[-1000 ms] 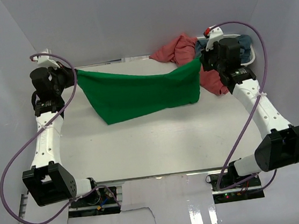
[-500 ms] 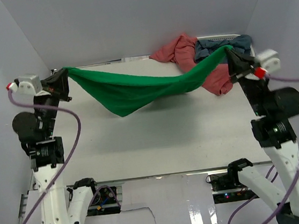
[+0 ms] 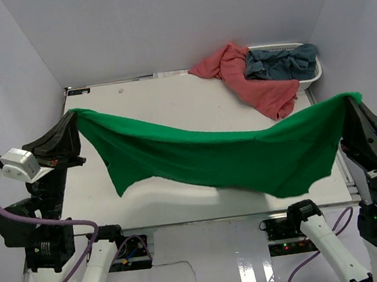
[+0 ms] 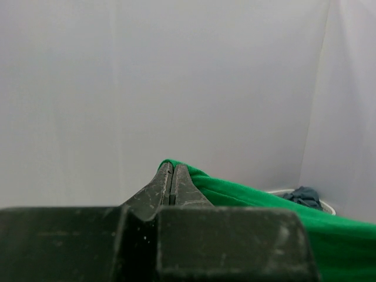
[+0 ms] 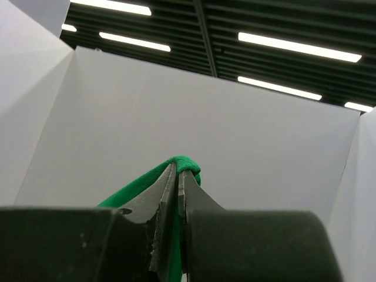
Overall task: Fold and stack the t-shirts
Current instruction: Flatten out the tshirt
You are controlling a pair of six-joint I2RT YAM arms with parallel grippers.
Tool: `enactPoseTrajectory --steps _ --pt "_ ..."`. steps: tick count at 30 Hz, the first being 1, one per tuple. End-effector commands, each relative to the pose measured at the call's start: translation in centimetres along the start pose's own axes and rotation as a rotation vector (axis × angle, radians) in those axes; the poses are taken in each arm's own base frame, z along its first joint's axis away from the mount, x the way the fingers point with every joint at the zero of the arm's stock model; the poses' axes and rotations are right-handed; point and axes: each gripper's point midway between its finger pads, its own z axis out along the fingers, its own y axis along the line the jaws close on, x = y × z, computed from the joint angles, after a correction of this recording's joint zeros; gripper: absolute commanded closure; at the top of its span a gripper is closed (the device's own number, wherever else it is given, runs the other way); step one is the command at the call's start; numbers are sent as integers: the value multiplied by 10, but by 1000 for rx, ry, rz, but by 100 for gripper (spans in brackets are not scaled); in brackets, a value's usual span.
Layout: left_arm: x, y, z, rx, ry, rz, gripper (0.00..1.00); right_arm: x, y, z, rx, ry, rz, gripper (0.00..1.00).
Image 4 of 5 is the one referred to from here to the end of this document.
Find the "green t shirt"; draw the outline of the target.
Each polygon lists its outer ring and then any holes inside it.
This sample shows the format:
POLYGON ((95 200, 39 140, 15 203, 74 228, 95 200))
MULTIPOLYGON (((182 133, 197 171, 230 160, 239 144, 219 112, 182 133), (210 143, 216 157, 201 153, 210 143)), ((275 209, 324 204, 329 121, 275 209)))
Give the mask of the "green t shirt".
POLYGON ((187 167, 193 184, 215 206, 295 212, 308 233, 323 281, 375 281, 375 224, 333 216, 187 167))

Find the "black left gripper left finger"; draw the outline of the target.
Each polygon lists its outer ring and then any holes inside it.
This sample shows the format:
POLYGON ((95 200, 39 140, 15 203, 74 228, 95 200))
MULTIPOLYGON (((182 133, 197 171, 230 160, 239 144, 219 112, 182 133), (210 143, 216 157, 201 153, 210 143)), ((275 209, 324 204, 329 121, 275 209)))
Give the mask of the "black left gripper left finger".
POLYGON ((141 221, 153 219, 161 205, 169 204, 172 177, 173 165, 163 163, 153 179, 124 202, 126 214, 132 214, 141 221))

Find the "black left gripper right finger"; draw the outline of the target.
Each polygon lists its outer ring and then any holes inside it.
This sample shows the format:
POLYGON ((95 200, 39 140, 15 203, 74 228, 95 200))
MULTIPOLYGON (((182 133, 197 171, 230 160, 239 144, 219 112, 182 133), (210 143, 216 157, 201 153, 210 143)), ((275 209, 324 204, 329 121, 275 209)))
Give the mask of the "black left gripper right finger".
POLYGON ((174 170, 174 205, 189 207, 211 207, 211 202, 193 184, 185 164, 178 164, 174 170))

